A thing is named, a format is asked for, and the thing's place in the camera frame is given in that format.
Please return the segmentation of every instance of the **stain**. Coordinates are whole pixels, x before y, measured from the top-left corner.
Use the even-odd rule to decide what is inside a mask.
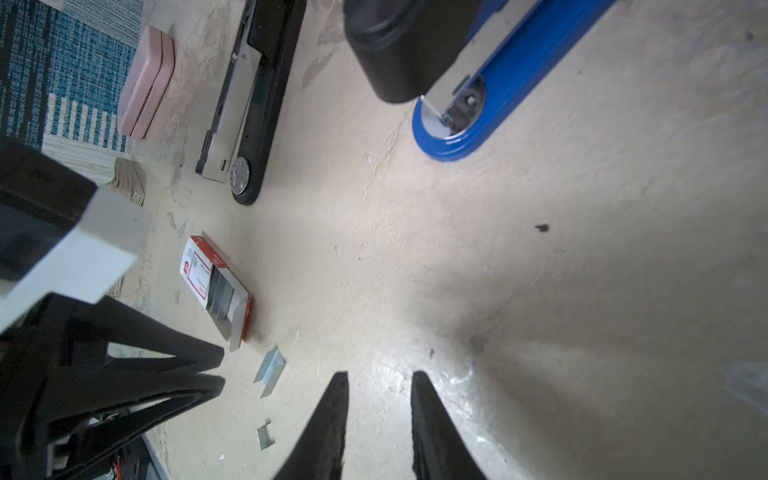
[[[472,355],[482,355],[489,341],[491,341],[490,327],[486,327],[480,332],[469,337],[469,345],[472,346]]]
[[[165,214],[168,219],[168,225],[176,232],[176,236],[181,238],[184,235],[184,231],[187,229],[187,221],[185,220],[180,226],[176,226],[176,219],[174,218],[174,212],[168,212]]]
[[[176,236],[181,238],[184,236],[184,231],[187,229],[187,221],[185,220],[184,223],[179,225],[179,227],[176,229]]]
[[[184,155],[184,148],[182,147],[181,155]],[[170,178],[170,195],[173,197],[176,195],[176,190],[179,187],[179,182],[181,181],[181,166],[174,168],[174,175]]]
[[[315,58],[312,60],[312,63],[309,67],[306,68],[304,71],[304,76],[301,77],[301,88],[307,88],[309,87],[313,81],[315,81],[315,78],[317,78],[317,75],[319,75],[325,67],[328,65],[328,62],[331,61],[331,57],[333,56],[335,52],[332,51],[328,55],[322,58]]]
[[[317,37],[318,45],[338,45],[346,41],[344,35],[344,5],[342,0],[321,0],[323,7],[330,8],[326,26]]]
[[[750,96],[750,91],[746,88],[739,88],[726,92],[725,96],[731,101],[744,101]]]
[[[182,207],[186,207],[190,200],[192,200],[192,189],[189,187],[180,188],[176,195],[171,198],[174,202]]]
[[[134,302],[133,307],[142,312],[144,315],[149,315],[152,313],[152,295],[150,294],[149,290],[144,292],[144,295],[141,296],[141,298]]]
[[[768,416],[768,362],[731,362],[723,368],[725,388]]]
[[[176,230],[176,220],[174,219],[174,212],[168,212],[165,214],[165,216],[168,219],[168,225],[170,225],[170,228]]]

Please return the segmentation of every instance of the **dirt spot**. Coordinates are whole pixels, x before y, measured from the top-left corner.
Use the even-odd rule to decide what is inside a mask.
[[[170,228],[176,230],[176,220],[174,219],[174,212],[168,212],[165,214],[165,217],[168,219],[168,225],[170,225]]]
[[[304,71],[304,76],[301,77],[301,88],[307,88],[309,87],[313,81],[315,81],[315,78],[317,78],[317,75],[319,75],[325,67],[328,65],[328,62],[331,60],[331,57],[333,56],[333,51],[330,52],[328,55],[322,58],[315,58],[312,60],[312,63],[309,67],[306,68]]]
[[[485,346],[491,339],[490,329],[483,330],[469,337],[469,345],[472,346],[472,355],[480,356],[485,351]]]
[[[184,147],[179,150],[182,154],[184,154]],[[176,194],[176,189],[179,187],[179,181],[181,181],[181,166],[178,166],[174,168],[174,175],[170,178],[170,195],[174,196]]]

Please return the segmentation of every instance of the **red and white box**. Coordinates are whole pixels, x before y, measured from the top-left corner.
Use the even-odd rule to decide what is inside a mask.
[[[179,273],[221,335],[229,340],[230,351],[239,349],[253,297],[237,281],[221,255],[205,238],[193,235],[181,253]]]

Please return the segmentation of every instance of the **metal disc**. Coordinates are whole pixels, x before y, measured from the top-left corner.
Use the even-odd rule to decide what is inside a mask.
[[[485,106],[485,80],[479,76],[456,99],[448,112],[439,118],[430,108],[422,105],[424,130],[435,138],[448,140],[466,132],[482,113]]]
[[[230,186],[232,187],[232,193],[240,195],[248,186],[248,180],[250,179],[250,167],[248,161],[245,158],[238,157],[232,164],[232,170],[230,170]]]

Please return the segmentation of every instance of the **stapler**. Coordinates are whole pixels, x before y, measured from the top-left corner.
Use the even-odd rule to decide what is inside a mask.
[[[475,151],[614,0],[347,0],[344,31],[374,92],[419,98],[439,161]]]
[[[229,181],[239,204],[259,196],[306,0],[247,0],[195,171]]]

